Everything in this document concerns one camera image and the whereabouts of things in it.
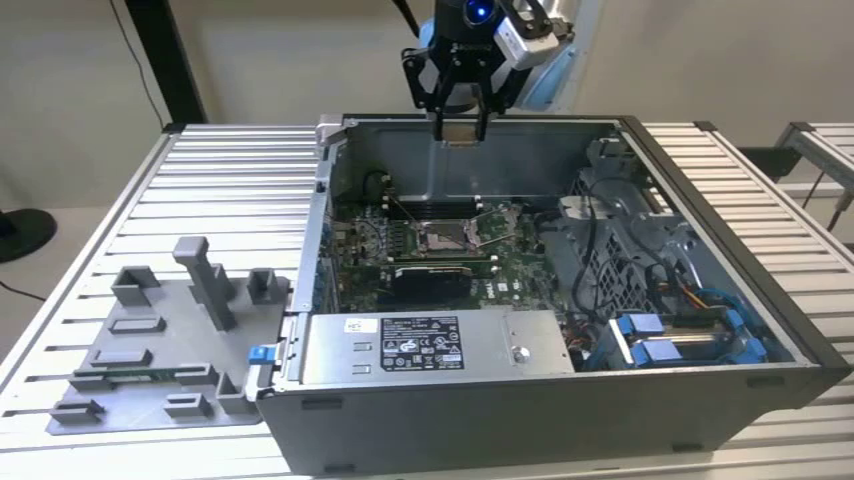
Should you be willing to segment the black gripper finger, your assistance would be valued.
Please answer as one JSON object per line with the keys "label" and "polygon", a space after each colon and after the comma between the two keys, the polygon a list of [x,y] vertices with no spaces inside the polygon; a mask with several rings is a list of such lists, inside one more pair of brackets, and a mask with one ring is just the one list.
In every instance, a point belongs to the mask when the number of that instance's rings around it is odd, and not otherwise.
{"label": "black gripper finger", "polygon": [[426,112],[433,122],[433,137],[442,141],[449,101],[461,80],[462,61],[445,54],[435,56],[430,48],[405,49],[401,61],[414,105]]}
{"label": "black gripper finger", "polygon": [[489,65],[477,65],[473,69],[473,92],[478,107],[474,126],[477,142],[486,138],[491,116],[502,115],[515,102],[517,77],[518,71],[513,68],[493,69]]}

